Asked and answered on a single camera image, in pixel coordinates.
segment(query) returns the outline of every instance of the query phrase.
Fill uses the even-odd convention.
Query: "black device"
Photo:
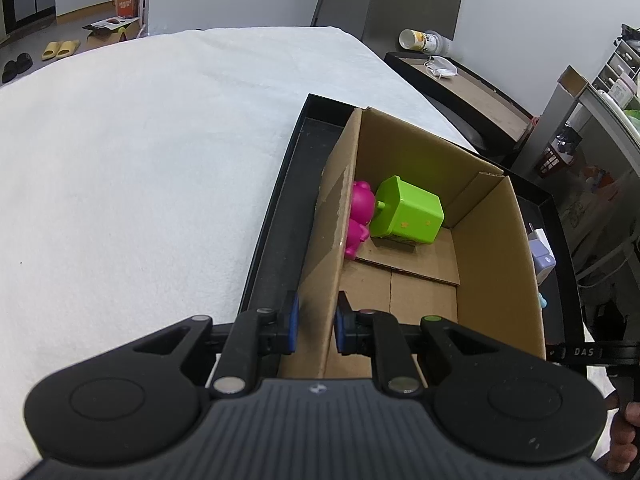
[[[338,350],[371,358],[372,379],[261,380],[263,357],[294,351],[297,312],[289,294],[233,324],[193,316],[45,378],[24,407],[43,456],[25,478],[605,477],[588,456],[606,410],[580,374],[341,292]]]
[[[568,366],[604,366],[620,399],[624,412],[630,402],[640,402],[640,342],[597,341],[595,343],[561,343],[546,346],[546,360]],[[640,449],[640,430],[634,445]],[[640,480],[640,453],[625,473],[611,476]]]

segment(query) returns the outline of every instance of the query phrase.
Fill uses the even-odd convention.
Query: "pink toy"
[[[344,248],[344,257],[348,260],[356,259],[358,247],[369,238],[369,229],[366,225],[371,222],[375,209],[376,196],[371,192],[371,186],[364,180],[355,180]]]

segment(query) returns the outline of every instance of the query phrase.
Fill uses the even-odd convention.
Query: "cable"
[[[602,282],[604,282],[605,280],[608,280],[616,272],[622,269],[622,267],[629,261],[630,257],[631,257],[631,254],[628,254],[626,258],[622,261],[622,263],[619,264],[619,266],[617,266],[614,270],[612,270],[609,274],[607,274],[603,278],[599,279],[597,282],[591,283],[591,285],[581,285],[580,283],[578,283],[578,288],[593,288],[594,286],[600,285]]]
[[[640,237],[640,222],[636,222],[636,224],[634,225],[634,232],[632,233],[632,235],[629,238],[624,240],[615,249],[609,251],[609,253],[607,253],[605,256],[601,257],[601,259],[599,259],[593,265],[590,265],[586,269],[584,269],[581,272],[579,272],[577,274],[577,276],[575,277],[576,281],[579,282],[581,279],[586,278],[594,270],[596,270],[597,268],[602,266],[604,263],[608,262],[610,259],[612,259],[620,251],[623,251],[624,248],[625,248],[625,245],[628,244],[629,242],[631,242],[634,245],[637,244],[638,240],[639,240],[639,237]]]

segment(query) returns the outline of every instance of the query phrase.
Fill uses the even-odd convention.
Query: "metal screw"
[[[389,389],[398,394],[412,394],[420,387],[420,383],[412,377],[394,377],[389,381]]]
[[[246,383],[240,377],[220,377],[213,383],[213,389],[221,394],[236,394],[244,390]]]

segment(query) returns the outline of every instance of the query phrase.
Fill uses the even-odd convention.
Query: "green toy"
[[[444,220],[437,195],[392,176],[378,187],[376,201],[371,236],[418,244],[436,239]]]

